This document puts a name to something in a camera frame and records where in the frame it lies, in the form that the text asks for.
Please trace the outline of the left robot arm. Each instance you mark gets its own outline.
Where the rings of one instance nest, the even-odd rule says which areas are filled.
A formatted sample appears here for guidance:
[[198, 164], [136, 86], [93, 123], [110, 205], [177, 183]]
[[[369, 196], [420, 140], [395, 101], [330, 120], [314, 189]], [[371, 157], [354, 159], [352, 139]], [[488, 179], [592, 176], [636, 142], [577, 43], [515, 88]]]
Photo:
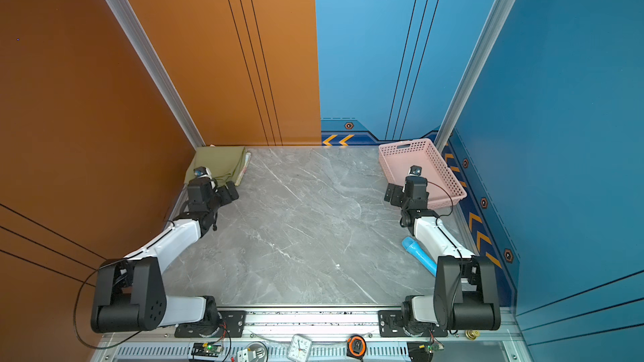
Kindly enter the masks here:
[[210, 230], [221, 207], [239, 199], [236, 185], [201, 176], [186, 188], [181, 212], [147, 244], [97, 271], [90, 326], [96, 333], [152, 331], [174, 326], [215, 334], [223, 326], [213, 296], [169, 296], [163, 273]]

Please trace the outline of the pastel floral skirt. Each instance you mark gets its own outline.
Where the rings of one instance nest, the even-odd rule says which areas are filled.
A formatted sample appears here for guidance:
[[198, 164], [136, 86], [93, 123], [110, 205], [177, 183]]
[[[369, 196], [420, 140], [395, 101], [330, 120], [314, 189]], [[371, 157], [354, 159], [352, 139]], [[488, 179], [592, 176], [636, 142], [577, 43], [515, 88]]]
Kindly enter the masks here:
[[252, 159], [252, 153], [246, 150], [243, 154], [243, 157], [241, 158], [241, 163], [236, 169], [236, 172], [234, 175], [234, 183], [236, 186], [241, 185], [241, 182], [243, 181], [243, 177], [248, 170], [248, 166], [250, 164], [251, 159]]

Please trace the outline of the olive green skirt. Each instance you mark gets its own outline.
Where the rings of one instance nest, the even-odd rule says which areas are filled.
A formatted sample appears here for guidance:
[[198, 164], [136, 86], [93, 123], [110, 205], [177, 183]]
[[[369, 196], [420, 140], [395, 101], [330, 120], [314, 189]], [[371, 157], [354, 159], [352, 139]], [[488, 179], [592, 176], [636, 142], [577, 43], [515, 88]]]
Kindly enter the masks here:
[[246, 150], [245, 147], [235, 146], [199, 147], [186, 170], [184, 183], [188, 184], [191, 179], [194, 179], [193, 170], [197, 167], [207, 167], [211, 171], [211, 176], [217, 181], [219, 186], [222, 186], [227, 181], [234, 183], [236, 169], [241, 163], [241, 159]]

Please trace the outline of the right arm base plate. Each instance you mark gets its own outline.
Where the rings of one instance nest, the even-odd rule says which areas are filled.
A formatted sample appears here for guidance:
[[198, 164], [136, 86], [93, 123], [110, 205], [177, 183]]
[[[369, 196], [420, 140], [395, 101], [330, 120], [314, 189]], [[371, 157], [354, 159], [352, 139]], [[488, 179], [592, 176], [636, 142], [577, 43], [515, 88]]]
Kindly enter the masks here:
[[448, 333], [437, 323], [419, 322], [404, 315], [400, 309], [380, 310], [377, 313], [382, 338], [423, 337], [445, 338]]

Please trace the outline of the pink plastic basket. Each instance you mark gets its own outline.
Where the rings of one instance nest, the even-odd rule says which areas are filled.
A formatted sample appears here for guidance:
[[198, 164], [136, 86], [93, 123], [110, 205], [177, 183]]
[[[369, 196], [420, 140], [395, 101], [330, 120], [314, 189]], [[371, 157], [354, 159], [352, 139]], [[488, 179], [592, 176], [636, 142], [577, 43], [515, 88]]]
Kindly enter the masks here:
[[378, 150], [379, 163], [389, 184], [404, 186], [411, 167], [421, 167], [421, 176], [429, 182], [429, 209], [449, 208], [467, 196], [430, 139], [382, 144]]

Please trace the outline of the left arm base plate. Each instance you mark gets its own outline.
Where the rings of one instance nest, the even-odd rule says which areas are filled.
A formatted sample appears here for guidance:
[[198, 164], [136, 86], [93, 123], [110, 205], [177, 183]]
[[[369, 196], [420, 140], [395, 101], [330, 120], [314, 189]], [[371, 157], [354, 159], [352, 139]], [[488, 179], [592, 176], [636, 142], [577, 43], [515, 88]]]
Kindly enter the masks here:
[[179, 324], [174, 337], [179, 339], [239, 339], [243, 336], [247, 312], [245, 310], [223, 310], [218, 312], [215, 323], [202, 320], [195, 323]]

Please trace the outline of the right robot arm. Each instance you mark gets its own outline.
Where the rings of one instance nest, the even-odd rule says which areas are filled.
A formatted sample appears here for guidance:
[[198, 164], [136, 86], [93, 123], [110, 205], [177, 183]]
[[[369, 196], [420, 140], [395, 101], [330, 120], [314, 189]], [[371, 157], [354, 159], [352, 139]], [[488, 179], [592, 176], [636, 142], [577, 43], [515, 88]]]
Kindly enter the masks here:
[[402, 302], [402, 327], [412, 336], [436, 331], [497, 330], [501, 305], [496, 265], [462, 245], [429, 208], [431, 185], [414, 166], [403, 185], [389, 184], [384, 200], [400, 209], [400, 226], [410, 236], [402, 247], [435, 278], [431, 295], [410, 295]]

